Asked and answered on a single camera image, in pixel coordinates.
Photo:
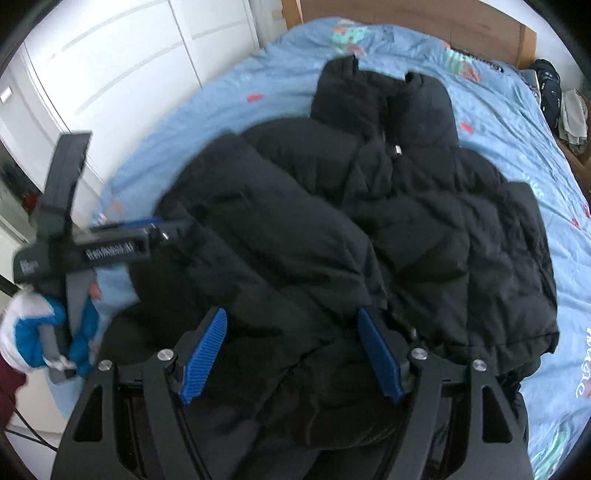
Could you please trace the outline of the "blue and white gloved hand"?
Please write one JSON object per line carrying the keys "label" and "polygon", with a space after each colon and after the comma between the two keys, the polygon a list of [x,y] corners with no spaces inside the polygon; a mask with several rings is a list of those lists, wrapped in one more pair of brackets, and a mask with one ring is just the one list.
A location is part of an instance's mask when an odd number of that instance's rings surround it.
{"label": "blue and white gloved hand", "polygon": [[[66,320],[64,307],[55,299],[34,291],[21,291],[8,303],[1,320],[1,356],[16,372],[54,366],[43,354],[40,326],[61,326]],[[91,347],[98,329],[99,315],[93,298],[88,296],[82,310],[81,324],[72,337],[66,366],[74,367],[85,378],[92,370]]]}

